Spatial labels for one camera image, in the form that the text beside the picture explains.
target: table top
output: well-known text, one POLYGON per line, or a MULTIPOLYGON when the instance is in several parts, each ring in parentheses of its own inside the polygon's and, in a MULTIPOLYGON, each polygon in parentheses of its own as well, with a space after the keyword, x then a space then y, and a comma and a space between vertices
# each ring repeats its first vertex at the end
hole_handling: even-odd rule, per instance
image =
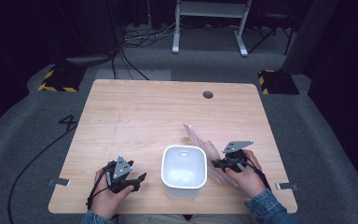
POLYGON ((252 84, 104 80, 94 82, 48 209, 52 213, 85 213, 97 170, 122 156, 134 161, 129 179, 147 173, 139 191, 120 205, 120 214, 241 214, 248 199, 208 177, 197 197, 168 198, 161 180, 162 154, 170 145, 191 145, 183 124, 203 141, 211 141, 223 158, 229 141, 254 141, 250 149, 260 162, 274 195, 297 210, 290 189, 276 190, 288 178, 256 87, 252 84), (213 98, 203 96, 205 91, 213 98))

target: denim sleeve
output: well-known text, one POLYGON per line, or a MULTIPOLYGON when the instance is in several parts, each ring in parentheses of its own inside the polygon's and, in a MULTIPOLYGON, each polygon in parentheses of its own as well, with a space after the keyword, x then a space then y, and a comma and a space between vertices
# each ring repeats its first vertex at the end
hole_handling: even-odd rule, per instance
POLYGON ((264 190, 245 205, 260 223, 297 223, 287 214, 286 208, 278 202, 269 189, 264 190))
POLYGON ((112 221, 104 217, 100 217, 89 210, 81 221, 81 224, 112 224, 112 221))

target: hand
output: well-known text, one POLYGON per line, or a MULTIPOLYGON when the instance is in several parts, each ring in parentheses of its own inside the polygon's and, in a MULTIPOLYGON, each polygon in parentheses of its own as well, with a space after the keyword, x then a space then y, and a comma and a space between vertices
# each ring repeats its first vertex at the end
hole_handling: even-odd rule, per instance
MULTIPOLYGON (((261 171, 261 166, 258 163, 258 160, 255 157, 253 151, 246 149, 243 149, 243 151, 245 152, 246 157, 255 164, 257 169, 261 171)), ((229 177, 235 180, 235 182, 237 182, 237 184, 240 186, 240 190, 251 198, 254 198, 266 189, 266 186, 257 175, 255 170, 249 166, 246 166, 245 169, 240 173, 226 168, 226 173, 229 177)))
MULTIPOLYGON (((95 175, 94 182, 97 181, 103 170, 99 170, 95 175)), ((101 191, 99 194, 95 195, 92 199, 91 211, 97 214, 100 217, 104 217, 106 219, 112 218, 120 203, 133 191, 133 186, 130 185, 124 188, 119 193, 114 193, 110 189, 107 189, 106 175, 103 175, 100 183, 98 184, 95 193, 101 191)))

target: white bowl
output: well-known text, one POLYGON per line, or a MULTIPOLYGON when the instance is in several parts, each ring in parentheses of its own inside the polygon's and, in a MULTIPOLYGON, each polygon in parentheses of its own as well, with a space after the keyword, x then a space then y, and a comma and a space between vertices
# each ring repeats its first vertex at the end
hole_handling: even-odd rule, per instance
POLYGON ((170 146, 164 150, 161 179, 166 194, 175 199, 192 199, 207 178, 205 152, 199 147, 170 146))

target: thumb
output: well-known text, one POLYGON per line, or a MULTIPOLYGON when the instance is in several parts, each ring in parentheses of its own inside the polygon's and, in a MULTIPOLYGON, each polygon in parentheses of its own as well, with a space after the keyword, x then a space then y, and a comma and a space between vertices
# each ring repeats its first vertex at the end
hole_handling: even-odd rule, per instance
POLYGON ((226 173, 231 179, 237 181, 239 173, 231 170, 230 168, 226 168, 226 173))
POLYGON ((133 185, 129 185, 117 194, 120 200, 124 200, 134 190, 133 185))

